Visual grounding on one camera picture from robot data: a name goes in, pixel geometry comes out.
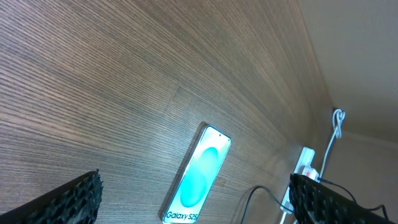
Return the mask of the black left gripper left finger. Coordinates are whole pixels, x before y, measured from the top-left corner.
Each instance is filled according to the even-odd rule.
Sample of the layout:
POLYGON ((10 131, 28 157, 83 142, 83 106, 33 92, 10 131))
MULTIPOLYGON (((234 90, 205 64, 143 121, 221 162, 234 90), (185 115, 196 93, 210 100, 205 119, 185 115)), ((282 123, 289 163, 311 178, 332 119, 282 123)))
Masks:
POLYGON ((94 224, 103 182, 89 171, 46 194, 1 215, 3 224, 94 224))

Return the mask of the light blue Galaxy smartphone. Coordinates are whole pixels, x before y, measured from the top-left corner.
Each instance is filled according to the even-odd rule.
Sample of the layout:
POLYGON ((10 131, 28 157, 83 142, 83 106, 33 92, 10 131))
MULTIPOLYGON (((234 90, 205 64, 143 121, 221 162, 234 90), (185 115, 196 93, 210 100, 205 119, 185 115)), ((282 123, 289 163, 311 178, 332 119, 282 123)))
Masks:
POLYGON ((232 140, 204 126, 161 215, 163 223, 196 223, 232 140))

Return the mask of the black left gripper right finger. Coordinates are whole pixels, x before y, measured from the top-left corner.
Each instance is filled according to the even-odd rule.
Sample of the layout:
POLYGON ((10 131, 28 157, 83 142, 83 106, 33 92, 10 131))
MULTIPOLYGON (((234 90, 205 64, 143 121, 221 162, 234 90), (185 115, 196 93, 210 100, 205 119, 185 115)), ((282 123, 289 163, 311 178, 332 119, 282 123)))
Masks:
POLYGON ((289 187, 299 224, 393 224, 305 175, 290 175, 289 187))

